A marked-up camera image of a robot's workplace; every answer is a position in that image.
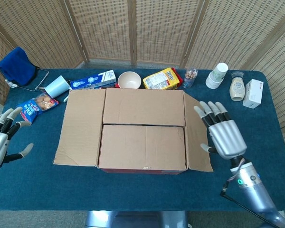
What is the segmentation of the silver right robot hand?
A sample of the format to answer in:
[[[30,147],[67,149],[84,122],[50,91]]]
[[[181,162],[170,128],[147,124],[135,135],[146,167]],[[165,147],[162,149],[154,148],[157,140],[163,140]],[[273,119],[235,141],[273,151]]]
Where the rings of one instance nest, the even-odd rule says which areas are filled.
[[[225,160],[243,155],[247,145],[224,105],[211,101],[200,101],[199,104],[200,106],[195,106],[194,110],[205,124],[214,143],[213,147],[202,143],[201,148],[208,153],[217,153]]]

